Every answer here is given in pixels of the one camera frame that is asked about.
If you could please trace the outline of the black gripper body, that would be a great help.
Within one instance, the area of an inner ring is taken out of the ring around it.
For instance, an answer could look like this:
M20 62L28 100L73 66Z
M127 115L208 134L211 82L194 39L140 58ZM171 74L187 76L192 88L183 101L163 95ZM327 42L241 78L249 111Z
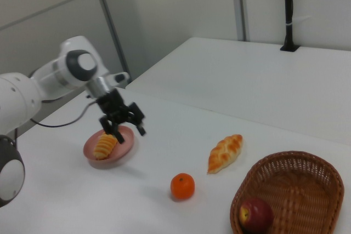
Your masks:
M127 106L117 89L107 92L96 99L104 117L110 122L126 122L128 117Z

